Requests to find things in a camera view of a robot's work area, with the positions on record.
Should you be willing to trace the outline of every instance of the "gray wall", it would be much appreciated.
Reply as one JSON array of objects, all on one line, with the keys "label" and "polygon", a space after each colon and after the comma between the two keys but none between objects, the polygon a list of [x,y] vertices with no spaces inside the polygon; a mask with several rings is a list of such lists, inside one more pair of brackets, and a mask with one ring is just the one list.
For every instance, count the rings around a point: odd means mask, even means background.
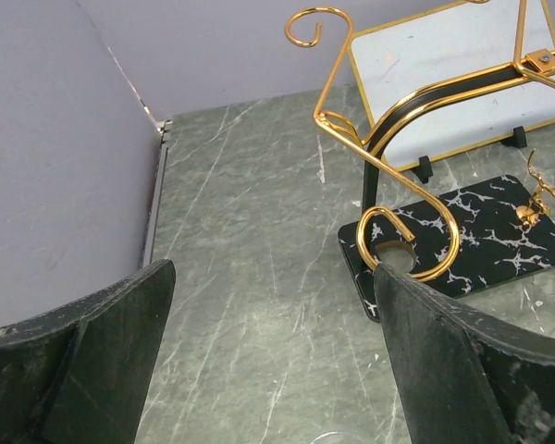
[{"label": "gray wall", "polygon": [[139,268],[157,138],[73,0],[0,2],[0,326]]},{"label": "gray wall", "polygon": [[[516,0],[514,14],[517,13]],[[158,119],[220,105],[322,87],[345,35],[337,18],[324,40],[303,50],[284,37],[289,16],[316,0],[79,0]],[[375,27],[450,0],[339,0],[357,30]],[[549,0],[555,18],[555,0]],[[311,16],[295,30],[314,33]],[[346,64],[338,83],[353,81]]]}]

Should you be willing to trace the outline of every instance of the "whiteboard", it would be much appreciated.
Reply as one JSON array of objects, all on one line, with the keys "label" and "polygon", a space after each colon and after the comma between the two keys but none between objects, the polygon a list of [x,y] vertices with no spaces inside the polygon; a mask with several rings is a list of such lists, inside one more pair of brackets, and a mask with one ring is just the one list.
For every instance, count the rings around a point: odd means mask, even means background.
[{"label": "whiteboard", "polygon": [[[419,88],[510,62],[518,3],[455,4],[356,34],[351,63],[371,123]],[[555,49],[549,10],[543,3],[528,0],[523,55]],[[385,159],[403,170],[415,166],[423,155],[439,160],[498,140],[515,127],[537,128],[553,121],[555,90],[530,82],[419,117],[390,141]]]}]

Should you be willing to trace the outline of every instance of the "hole in base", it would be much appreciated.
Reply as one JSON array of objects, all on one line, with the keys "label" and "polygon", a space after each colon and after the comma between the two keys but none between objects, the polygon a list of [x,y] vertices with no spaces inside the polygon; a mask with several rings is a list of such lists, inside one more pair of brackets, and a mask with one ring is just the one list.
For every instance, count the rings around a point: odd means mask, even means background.
[{"label": "hole in base", "polygon": [[390,240],[376,246],[378,259],[390,265],[397,273],[409,273],[416,264],[417,256],[413,247],[400,240]]}]

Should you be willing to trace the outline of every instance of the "marble tabletop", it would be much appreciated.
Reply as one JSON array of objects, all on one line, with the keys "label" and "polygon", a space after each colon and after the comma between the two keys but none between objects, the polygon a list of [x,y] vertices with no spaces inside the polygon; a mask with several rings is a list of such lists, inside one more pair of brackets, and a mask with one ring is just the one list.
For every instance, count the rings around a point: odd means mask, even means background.
[{"label": "marble tabletop", "polygon": [[[154,256],[174,261],[177,287],[137,443],[410,443],[381,327],[336,239],[360,216],[363,161],[318,133],[317,97],[175,118]],[[327,105],[367,131],[355,87]],[[555,183],[555,125],[528,140]],[[529,153],[459,154],[425,187],[512,174],[532,190]],[[418,200],[381,177],[380,203]],[[555,338],[555,269],[462,301]]]}]

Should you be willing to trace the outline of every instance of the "gold metal rack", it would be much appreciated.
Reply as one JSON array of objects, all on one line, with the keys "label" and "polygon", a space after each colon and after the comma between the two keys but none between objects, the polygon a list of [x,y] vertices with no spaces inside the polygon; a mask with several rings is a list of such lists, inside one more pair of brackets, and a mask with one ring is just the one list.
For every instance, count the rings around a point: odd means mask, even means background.
[{"label": "gold metal rack", "polygon": [[[469,3],[484,4],[489,0],[465,1]],[[420,281],[428,281],[437,278],[452,265],[460,250],[461,237],[458,224],[450,210],[443,202],[440,201],[440,199],[419,185],[413,183],[411,180],[403,176],[402,173],[383,162],[380,159],[383,150],[386,148],[390,140],[406,125],[418,117],[443,106],[456,104],[490,93],[496,93],[498,91],[522,85],[529,81],[537,81],[555,89],[555,80],[551,78],[552,76],[555,76],[555,51],[551,52],[547,49],[543,49],[528,54],[524,58],[522,57],[526,0],[520,0],[513,61],[454,79],[434,83],[412,92],[392,106],[378,120],[374,127],[370,129],[368,135],[362,139],[359,136],[357,129],[346,117],[334,111],[324,109],[324,103],[333,84],[333,80],[337,76],[343,57],[345,56],[345,53],[352,41],[353,21],[351,17],[341,9],[337,9],[332,6],[317,6],[304,9],[303,11],[294,14],[288,20],[285,29],[286,36],[290,42],[300,47],[309,48],[317,45],[321,39],[322,23],[316,23],[314,38],[310,42],[295,38],[291,32],[291,26],[301,17],[320,12],[334,14],[343,18],[348,25],[348,31],[345,40],[339,49],[333,68],[327,77],[327,82],[323,87],[316,107],[314,108],[314,123],[318,126],[318,128],[325,131],[335,140],[343,143],[345,146],[362,157],[364,161],[378,170],[384,171],[410,190],[419,194],[425,201],[440,212],[441,216],[446,221],[448,232],[450,234],[450,247],[448,252],[438,265],[424,272],[411,275],[413,278]],[[477,84],[478,80],[488,81],[484,86],[472,86]],[[418,98],[427,98],[427,101],[424,104],[412,106],[412,103],[417,102],[415,99]],[[395,117],[399,113],[402,114],[402,117]],[[533,196],[531,197],[529,205],[520,207],[517,210],[517,215],[520,217],[523,224],[528,226],[534,226],[538,221],[539,215],[547,214],[549,212],[548,206],[542,200],[542,192],[547,191],[555,198],[555,187],[548,185],[542,179],[540,174],[532,171],[531,161],[533,155],[534,151],[531,153],[529,158],[528,168],[531,176],[537,180],[538,185]],[[377,267],[378,263],[366,246],[366,227],[368,226],[371,218],[377,214],[386,217],[401,233],[404,239],[407,241],[412,241],[414,239],[412,232],[393,213],[391,209],[378,205],[364,208],[364,213],[358,223],[356,243],[362,259],[373,270]]]}]

